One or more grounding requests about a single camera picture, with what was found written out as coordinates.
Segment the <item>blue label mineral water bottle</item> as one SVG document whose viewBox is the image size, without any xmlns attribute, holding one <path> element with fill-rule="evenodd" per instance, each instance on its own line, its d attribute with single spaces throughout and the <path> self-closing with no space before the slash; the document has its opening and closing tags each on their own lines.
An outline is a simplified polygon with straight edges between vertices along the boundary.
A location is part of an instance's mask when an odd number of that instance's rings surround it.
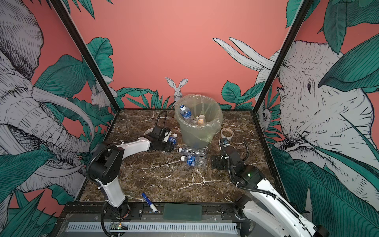
<svg viewBox="0 0 379 237">
<path fill-rule="evenodd" d="M 186 107 L 185 105 L 180 105 L 180 114 L 183 117 L 185 121 L 188 121 L 189 123 L 192 123 L 194 117 L 191 113 L 191 110 Z"/>
</svg>

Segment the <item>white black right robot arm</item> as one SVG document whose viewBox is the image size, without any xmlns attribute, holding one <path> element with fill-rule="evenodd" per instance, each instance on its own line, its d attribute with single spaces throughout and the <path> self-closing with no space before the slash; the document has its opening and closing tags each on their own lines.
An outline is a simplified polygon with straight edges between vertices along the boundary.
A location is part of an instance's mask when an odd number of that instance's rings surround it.
<svg viewBox="0 0 379 237">
<path fill-rule="evenodd" d="M 249 195 L 234 202 L 237 218 L 249 219 L 275 237 L 327 237 L 329 231 L 301 215 L 254 165 L 246 165 L 249 154 L 241 158 L 227 138 L 219 140 L 220 154 L 231 183 Z"/>
</svg>

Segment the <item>blue cap bottle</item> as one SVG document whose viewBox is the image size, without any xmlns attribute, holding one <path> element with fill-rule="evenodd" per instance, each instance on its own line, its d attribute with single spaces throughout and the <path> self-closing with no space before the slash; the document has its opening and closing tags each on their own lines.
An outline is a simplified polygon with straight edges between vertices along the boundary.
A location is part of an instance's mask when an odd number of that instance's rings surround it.
<svg viewBox="0 0 379 237">
<path fill-rule="evenodd" d="M 173 133 L 169 138 L 168 138 L 168 142 L 170 142 L 173 146 L 176 146 L 177 145 L 177 134 L 176 133 Z"/>
</svg>

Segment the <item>yellow white label tea bottle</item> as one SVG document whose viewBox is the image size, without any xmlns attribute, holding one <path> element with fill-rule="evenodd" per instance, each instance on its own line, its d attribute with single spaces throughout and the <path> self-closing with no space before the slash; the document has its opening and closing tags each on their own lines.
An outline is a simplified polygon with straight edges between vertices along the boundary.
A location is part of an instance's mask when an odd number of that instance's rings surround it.
<svg viewBox="0 0 379 237">
<path fill-rule="evenodd" d="M 197 118 L 196 124 L 202 126 L 206 123 L 205 115 L 199 115 Z"/>
</svg>

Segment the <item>clear unlabelled bottle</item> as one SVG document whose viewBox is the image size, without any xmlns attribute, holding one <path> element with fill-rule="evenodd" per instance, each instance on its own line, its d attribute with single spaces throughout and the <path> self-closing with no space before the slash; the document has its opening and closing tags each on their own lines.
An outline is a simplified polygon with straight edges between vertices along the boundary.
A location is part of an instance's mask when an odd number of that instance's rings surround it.
<svg viewBox="0 0 379 237">
<path fill-rule="evenodd" d="M 193 148 L 193 147 L 179 147 L 178 152 L 184 156 L 193 155 L 195 157 L 207 157 L 207 151 L 200 148 Z"/>
</svg>

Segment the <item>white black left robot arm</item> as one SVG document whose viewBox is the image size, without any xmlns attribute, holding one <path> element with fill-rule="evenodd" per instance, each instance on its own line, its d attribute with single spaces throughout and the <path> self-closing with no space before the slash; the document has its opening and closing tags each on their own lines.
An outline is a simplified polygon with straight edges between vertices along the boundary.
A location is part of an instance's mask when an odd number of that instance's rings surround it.
<svg viewBox="0 0 379 237">
<path fill-rule="evenodd" d="M 97 185 L 105 199 L 105 210 L 110 215 L 123 219 L 128 216 L 130 207 L 123 193 L 118 175 L 125 158 L 141 152 L 163 151 L 170 153 L 177 143 L 177 134 L 169 128 L 155 126 L 152 131 L 130 141 L 100 144 L 86 166 L 86 178 Z"/>
</svg>

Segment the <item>Pocari Sweat blue label bottle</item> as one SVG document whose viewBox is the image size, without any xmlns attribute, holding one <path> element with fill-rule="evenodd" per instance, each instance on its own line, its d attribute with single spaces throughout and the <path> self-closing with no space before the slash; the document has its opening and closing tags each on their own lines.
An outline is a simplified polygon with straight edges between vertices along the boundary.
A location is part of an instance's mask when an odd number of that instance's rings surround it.
<svg viewBox="0 0 379 237">
<path fill-rule="evenodd" d="M 185 162 L 188 166 L 206 168 L 207 159 L 203 157 L 196 157 L 194 155 L 181 156 L 181 161 Z"/>
</svg>

